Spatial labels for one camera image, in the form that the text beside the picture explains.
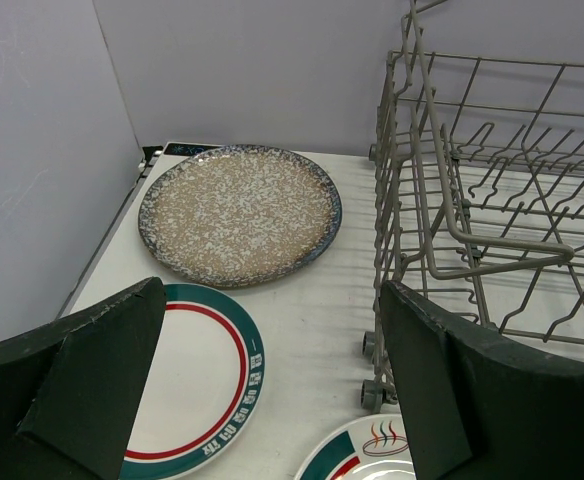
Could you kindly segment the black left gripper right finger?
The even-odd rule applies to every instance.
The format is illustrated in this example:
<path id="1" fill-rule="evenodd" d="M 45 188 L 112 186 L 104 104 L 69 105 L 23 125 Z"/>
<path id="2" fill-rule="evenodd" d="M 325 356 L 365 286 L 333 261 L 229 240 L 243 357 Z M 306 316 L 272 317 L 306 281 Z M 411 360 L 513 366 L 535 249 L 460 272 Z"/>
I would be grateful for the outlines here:
<path id="1" fill-rule="evenodd" d="M 388 281 L 381 325 L 420 479 L 584 479 L 584 362 Z"/>

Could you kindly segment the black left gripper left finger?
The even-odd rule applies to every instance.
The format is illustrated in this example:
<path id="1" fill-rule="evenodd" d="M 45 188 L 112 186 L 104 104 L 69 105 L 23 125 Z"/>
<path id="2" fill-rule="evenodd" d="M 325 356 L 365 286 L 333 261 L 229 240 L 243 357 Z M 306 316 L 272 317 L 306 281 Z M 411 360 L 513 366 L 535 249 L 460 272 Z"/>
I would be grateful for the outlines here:
<path id="1" fill-rule="evenodd" d="M 165 307 L 149 277 L 0 342 L 0 479 L 118 478 Z"/>

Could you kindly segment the white plate steam logo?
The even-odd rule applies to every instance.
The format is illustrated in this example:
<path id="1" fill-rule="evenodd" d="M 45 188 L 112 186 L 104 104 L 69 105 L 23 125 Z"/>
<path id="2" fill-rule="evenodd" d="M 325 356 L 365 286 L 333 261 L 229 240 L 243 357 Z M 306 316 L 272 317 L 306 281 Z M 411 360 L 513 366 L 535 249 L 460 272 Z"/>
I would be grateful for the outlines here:
<path id="1" fill-rule="evenodd" d="M 304 460 L 299 480 L 414 479 L 403 418 L 374 414 L 328 435 Z"/>

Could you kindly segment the white plate green red rim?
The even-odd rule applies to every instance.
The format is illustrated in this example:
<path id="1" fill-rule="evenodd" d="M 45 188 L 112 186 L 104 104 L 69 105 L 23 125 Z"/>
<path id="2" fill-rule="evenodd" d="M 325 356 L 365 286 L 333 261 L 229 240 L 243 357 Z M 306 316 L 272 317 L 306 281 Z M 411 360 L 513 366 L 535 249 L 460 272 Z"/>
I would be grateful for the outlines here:
<path id="1" fill-rule="evenodd" d="M 201 285 L 168 284 L 122 479 L 177 479 L 215 460 L 254 413 L 265 348 L 250 314 Z"/>

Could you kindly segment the speckled brown round plate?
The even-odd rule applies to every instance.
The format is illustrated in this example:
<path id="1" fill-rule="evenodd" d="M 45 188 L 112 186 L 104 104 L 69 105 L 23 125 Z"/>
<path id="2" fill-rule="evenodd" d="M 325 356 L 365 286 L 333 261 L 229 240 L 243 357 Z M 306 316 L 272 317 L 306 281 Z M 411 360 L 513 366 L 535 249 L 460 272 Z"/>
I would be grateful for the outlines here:
<path id="1" fill-rule="evenodd" d="M 169 168 L 138 210 L 143 244 L 194 283 L 241 288 L 274 281 L 316 260 L 342 223 L 328 173 L 298 153 L 226 145 Z"/>

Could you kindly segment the dark logo sticker left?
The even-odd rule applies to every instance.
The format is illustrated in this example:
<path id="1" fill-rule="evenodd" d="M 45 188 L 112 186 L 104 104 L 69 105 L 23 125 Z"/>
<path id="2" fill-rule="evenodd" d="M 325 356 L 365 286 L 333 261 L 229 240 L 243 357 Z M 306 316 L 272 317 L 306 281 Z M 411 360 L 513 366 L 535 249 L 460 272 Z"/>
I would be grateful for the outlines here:
<path id="1" fill-rule="evenodd" d="M 171 142 L 166 145 L 162 153 L 164 155 L 193 157 L 200 153 L 218 148 L 218 145 L 187 144 Z"/>

